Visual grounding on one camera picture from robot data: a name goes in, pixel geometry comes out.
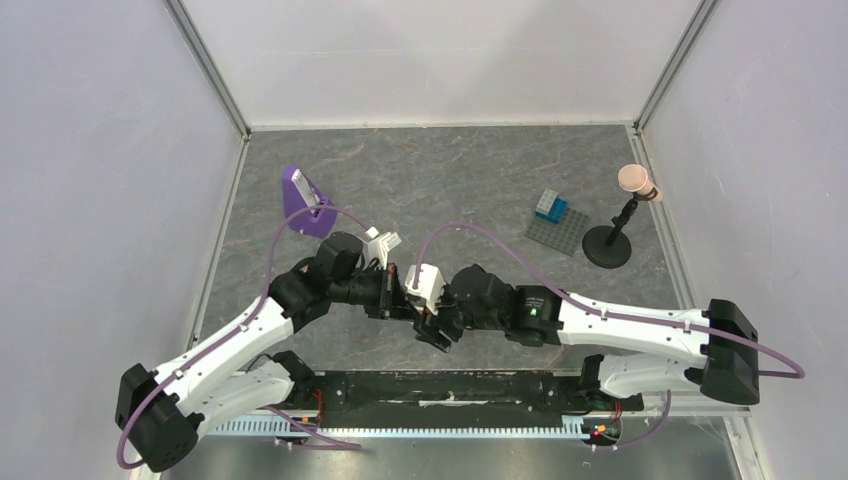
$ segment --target gray marbled floor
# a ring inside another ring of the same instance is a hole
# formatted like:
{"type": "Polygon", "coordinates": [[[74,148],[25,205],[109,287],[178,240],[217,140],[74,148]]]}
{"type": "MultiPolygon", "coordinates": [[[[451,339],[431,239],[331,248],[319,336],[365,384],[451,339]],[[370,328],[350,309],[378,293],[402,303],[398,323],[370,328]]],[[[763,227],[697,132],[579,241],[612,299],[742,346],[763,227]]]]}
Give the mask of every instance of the gray marbled floor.
{"type": "MultiPolygon", "coordinates": [[[[583,256],[562,255],[523,236],[545,187],[608,223],[627,196],[618,169],[633,162],[624,127],[463,127],[268,132],[253,135],[201,338],[229,322],[259,293],[271,238],[281,222],[280,174],[300,166],[333,202],[381,231],[400,233],[392,260],[405,274],[427,232],[451,220],[484,226],[567,290],[648,307],[676,306],[651,215],[640,209],[626,228],[634,256],[603,270],[583,256]]],[[[337,229],[358,233],[339,216],[337,229]]],[[[291,231],[277,248],[276,272],[313,255],[318,241],[291,231]]],[[[446,279],[479,263],[505,282],[534,282],[512,259],[473,232],[450,231],[430,249],[428,263],[446,279]]],[[[499,332],[470,332],[443,354],[414,339],[403,322],[367,319],[360,308],[330,314],[270,351],[292,349],[316,369],[576,368],[596,347],[526,348],[499,332]]]]}

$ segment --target lego brick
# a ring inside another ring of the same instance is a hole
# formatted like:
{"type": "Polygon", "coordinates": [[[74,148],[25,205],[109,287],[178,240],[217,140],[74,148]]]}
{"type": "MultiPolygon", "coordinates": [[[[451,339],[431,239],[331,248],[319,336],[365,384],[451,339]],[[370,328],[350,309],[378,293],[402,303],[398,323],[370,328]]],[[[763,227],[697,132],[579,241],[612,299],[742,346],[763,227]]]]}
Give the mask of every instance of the lego brick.
{"type": "Polygon", "coordinates": [[[539,199],[539,203],[536,205],[536,212],[547,215],[551,211],[551,207],[554,206],[556,199],[556,192],[550,188],[546,188],[542,193],[542,198],[539,199]]]}
{"type": "Polygon", "coordinates": [[[531,216],[524,236],[558,252],[574,256],[588,226],[588,215],[568,208],[559,223],[551,223],[536,215],[531,216]]]}
{"type": "Polygon", "coordinates": [[[568,202],[563,200],[562,198],[557,198],[554,200],[554,204],[551,207],[551,211],[547,215],[542,215],[536,211],[536,216],[546,220],[551,223],[559,223],[562,220],[562,216],[565,214],[565,210],[568,207],[568,202]]]}

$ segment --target white enclosure wall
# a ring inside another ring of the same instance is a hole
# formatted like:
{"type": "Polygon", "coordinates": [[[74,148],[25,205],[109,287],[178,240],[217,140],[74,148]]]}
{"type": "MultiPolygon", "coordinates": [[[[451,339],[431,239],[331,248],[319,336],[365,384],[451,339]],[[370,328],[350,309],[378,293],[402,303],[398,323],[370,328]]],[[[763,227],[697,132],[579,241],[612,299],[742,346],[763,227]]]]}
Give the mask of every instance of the white enclosure wall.
{"type": "Polygon", "coordinates": [[[254,127],[633,120],[698,0],[184,0],[254,127]]]}
{"type": "Polygon", "coordinates": [[[807,369],[754,409],[780,479],[848,471],[846,24],[841,0],[719,2],[646,132],[701,301],[807,369]]]}
{"type": "Polygon", "coordinates": [[[4,2],[0,65],[0,478],[121,478],[120,376],[184,349],[239,138],[159,1],[4,2]]]}

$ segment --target black stand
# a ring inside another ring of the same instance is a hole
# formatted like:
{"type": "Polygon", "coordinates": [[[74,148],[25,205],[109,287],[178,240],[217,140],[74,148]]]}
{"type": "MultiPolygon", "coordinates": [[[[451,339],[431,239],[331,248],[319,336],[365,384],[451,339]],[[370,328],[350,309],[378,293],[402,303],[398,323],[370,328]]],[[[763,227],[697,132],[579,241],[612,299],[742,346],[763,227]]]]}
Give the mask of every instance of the black stand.
{"type": "Polygon", "coordinates": [[[583,253],[590,262],[602,268],[618,268],[628,260],[633,249],[627,235],[621,233],[621,229],[630,221],[630,217],[636,212],[639,201],[633,196],[621,209],[617,217],[612,218],[615,227],[599,225],[590,229],[583,236],[583,253]]]}

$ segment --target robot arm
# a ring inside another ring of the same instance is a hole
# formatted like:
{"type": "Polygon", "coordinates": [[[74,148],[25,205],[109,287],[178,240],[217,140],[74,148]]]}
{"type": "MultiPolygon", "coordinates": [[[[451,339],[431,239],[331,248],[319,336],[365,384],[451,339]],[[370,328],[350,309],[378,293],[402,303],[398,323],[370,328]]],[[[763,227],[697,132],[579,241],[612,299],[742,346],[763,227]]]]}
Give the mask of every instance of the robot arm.
{"type": "Polygon", "coordinates": [[[116,423],[122,429],[142,399],[171,375],[175,380],[139,415],[129,440],[151,470],[179,462],[216,426],[266,405],[291,402],[298,384],[308,378],[296,356],[267,362],[233,375],[250,359],[325,315],[332,303],[362,305],[370,318],[411,321],[416,339],[448,351],[467,330],[501,330],[525,346],[594,344],[641,352],[630,356],[595,355],[584,361],[581,392],[626,398],[644,391],[700,390],[730,403],[759,400],[756,352],[717,342],[688,327],[634,323],[606,318],[605,312],[677,320],[723,328],[756,341],[756,331],[730,303],[713,300],[710,310],[654,310],[599,302],[576,294],[568,301],[543,286],[512,286],[472,265],[448,284],[438,268],[422,265],[402,287],[388,250],[395,234],[368,232],[370,263],[357,237],[336,232],[316,255],[298,262],[274,279],[268,298],[254,320],[244,324],[254,302],[227,326],[189,352],[148,372],[140,364],[121,379],[116,423]],[[591,315],[584,306],[600,315],[591,315]],[[190,368],[184,365],[225,336],[229,340],[190,368]]]}
{"type": "Polygon", "coordinates": [[[525,346],[616,347],[639,353],[587,357],[581,390],[625,398],[671,389],[700,391],[737,405],[759,402],[757,352],[690,328],[711,327],[756,342],[756,329],[732,302],[712,300],[706,311],[658,310],[561,292],[566,301],[543,286],[513,288],[476,264],[459,271],[450,284],[438,268],[421,268],[417,288],[414,270],[405,282],[420,315],[417,338],[443,351],[467,330],[501,330],[507,340],[525,346]],[[621,317],[672,321],[680,327],[621,317]]]}

